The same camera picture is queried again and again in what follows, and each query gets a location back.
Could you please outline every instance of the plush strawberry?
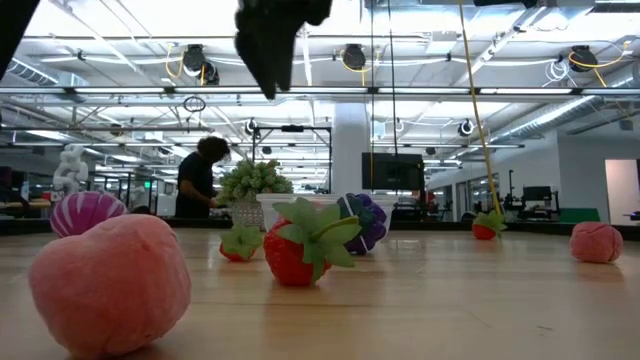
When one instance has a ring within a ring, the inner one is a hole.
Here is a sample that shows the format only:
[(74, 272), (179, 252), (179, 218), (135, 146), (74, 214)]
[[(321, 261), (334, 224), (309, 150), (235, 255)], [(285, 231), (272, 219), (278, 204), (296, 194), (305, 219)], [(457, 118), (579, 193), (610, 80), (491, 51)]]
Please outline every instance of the plush strawberry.
[(493, 240), (502, 237), (502, 231), (507, 226), (504, 224), (504, 216), (492, 210), (489, 214), (479, 213), (473, 220), (473, 236), (478, 240)]
[(262, 234), (257, 226), (234, 225), (230, 232), (220, 237), (220, 254), (231, 261), (249, 260), (262, 245)]
[(340, 220), (338, 204), (317, 211), (304, 198), (273, 207), (281, 218), (266, 235), (264, 252), (278, 282), (309, 286), (332, 265), (355, 266), (344, 244), (361, 230), (357, 216)]

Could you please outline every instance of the wooden table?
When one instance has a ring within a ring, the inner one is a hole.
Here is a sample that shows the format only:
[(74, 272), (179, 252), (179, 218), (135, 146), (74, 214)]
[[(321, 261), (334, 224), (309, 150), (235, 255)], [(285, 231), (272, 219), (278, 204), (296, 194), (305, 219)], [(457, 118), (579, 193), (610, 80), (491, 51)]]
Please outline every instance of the wooden table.
[[(564, 237), (396, 232), (316, 288), (275, 284), (264, 254), (231, 264), (218, 232), (178, 230), (193, 278), (186, 316), (125, 359), (640, 358), (640, 247), (578, 263)], [(52, 236), (0, 239), (0, 359), (67, 359), (35, 312), (25, 272)]]

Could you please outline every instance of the person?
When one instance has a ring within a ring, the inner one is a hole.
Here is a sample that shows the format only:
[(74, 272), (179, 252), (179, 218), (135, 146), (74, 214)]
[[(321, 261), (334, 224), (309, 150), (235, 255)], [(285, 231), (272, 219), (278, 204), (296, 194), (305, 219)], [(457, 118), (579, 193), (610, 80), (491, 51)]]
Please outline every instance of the person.
[(216, 207), (213, 191), (213, 164), (231, 153), (224, 139), (203, 138), (198, 150), (182, 160), (178, 168), (178, 197), (176, 217), (206, 219), (209, 209)]

